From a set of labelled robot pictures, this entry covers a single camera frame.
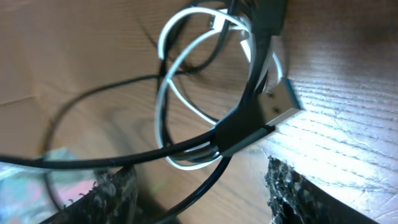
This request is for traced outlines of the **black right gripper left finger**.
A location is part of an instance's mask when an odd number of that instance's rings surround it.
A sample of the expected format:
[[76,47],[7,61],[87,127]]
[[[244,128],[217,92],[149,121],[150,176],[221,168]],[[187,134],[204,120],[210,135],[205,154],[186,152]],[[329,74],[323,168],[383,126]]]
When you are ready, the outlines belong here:
[[135,167],[105,173],[86,195],[48,219],[44,224],[134,223],[138,183]]

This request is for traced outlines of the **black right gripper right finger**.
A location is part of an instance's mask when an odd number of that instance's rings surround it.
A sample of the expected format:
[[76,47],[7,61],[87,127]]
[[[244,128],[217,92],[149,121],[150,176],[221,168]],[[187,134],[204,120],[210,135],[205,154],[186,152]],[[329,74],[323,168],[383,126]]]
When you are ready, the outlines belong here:
[[275,157],[269,157],[265,180],[270,194],[267,204],[272,210],[271,223],[376,224]]

